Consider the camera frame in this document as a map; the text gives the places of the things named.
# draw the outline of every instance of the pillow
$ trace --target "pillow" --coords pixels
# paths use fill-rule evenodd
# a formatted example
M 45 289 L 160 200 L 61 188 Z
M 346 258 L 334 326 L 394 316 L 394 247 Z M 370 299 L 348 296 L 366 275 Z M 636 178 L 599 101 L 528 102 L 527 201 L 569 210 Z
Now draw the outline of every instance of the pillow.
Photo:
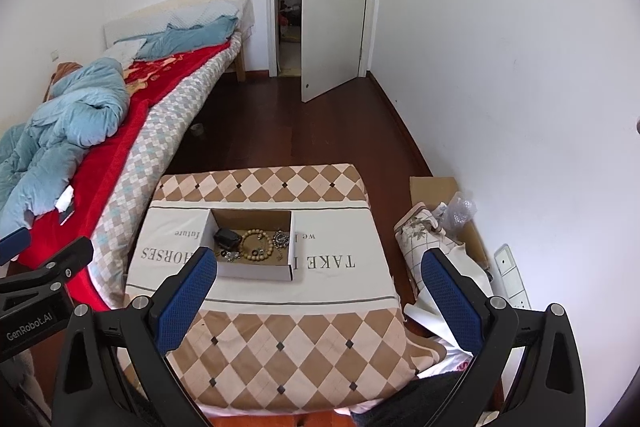
M 223 15 L 212 23 L 187 30 L 168 25 L 162 33 L 146 36 L 146 43 L 136 58 L 158 60 L 177 53 L 190 52 L 224 44 L 236 29 L 238 18 Z
M 136 38 L 134 40 L 116 42 L 111 48 L 103 53 L 105 58 L 114 58 L 122 65 L 122 70 L 128 70 L 133 64 L 140 48 L 145 44 L 146 39 Z

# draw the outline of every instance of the wall socket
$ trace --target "wall socket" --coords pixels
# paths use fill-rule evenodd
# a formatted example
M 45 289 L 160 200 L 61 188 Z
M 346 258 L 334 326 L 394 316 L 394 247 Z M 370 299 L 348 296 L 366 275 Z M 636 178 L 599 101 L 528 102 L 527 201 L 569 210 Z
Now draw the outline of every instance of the wall socket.
M 520 270 L 513 258 L 509 245 L 502 245 L 494 255 L 495 264 L 502 279 L 502 285 L 509 303 L 514 308 L 530 310 L 529 297 L 522 283 Z

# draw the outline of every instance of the blue comforter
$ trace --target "blue comforter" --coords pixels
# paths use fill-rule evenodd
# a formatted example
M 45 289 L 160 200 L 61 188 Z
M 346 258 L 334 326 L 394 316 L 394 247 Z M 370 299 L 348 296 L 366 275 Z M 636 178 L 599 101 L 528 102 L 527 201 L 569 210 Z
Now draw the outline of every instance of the blue comforter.
M 89 147 L 113 136 L 129 110 L 122 67 L 112 58 L 65 76 L 50 93 L 0 140 L 0 237 L 53 210 Z

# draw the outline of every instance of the bead bracelet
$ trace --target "bead bracelet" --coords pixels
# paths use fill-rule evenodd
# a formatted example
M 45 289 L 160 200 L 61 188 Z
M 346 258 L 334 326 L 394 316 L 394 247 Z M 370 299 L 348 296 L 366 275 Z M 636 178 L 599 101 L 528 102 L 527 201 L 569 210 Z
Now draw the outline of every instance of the bead bracelet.
M 244 241 L 248 237 L 251 237 L 252 235 L 257 235 L 258 239 L 263 239 L 264 238 L 264 239 L 267 240 L 267 245 L 268 245 L 267 251 L 264 251 L 264 250 L 253 250 L 251 253 L 246 253 L 246 252 L 242 251 L 242 245 L 244 245 Z M 266 232 L 264 230 L 260 230 L 260 229 L 248 230 L 247 232 L 244 232 L 242 234 L 242 241 L 240 241 L 239 250 L 242 252 L 242 257 L 244 257 L 248 261 L 254 261 L 254 262 L 264 261 L 265 259 L 270 258 L 271 255 L 273 254 L 273 241 L 266 234 Z

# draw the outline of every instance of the dark wood floor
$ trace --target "dark wood floor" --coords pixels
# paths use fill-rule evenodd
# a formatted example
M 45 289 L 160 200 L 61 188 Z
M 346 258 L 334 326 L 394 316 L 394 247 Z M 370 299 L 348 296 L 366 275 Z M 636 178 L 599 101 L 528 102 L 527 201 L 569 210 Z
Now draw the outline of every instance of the dark wood floor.
M 238 84 L 221 79 L 187 133 L 168 173 L 352 163 L 360 172 L 402 304 L 414 302 L 393 227 L 411 208 L 410 176 L 430 176 L 368 78 L 302 103 L 299 78 Z

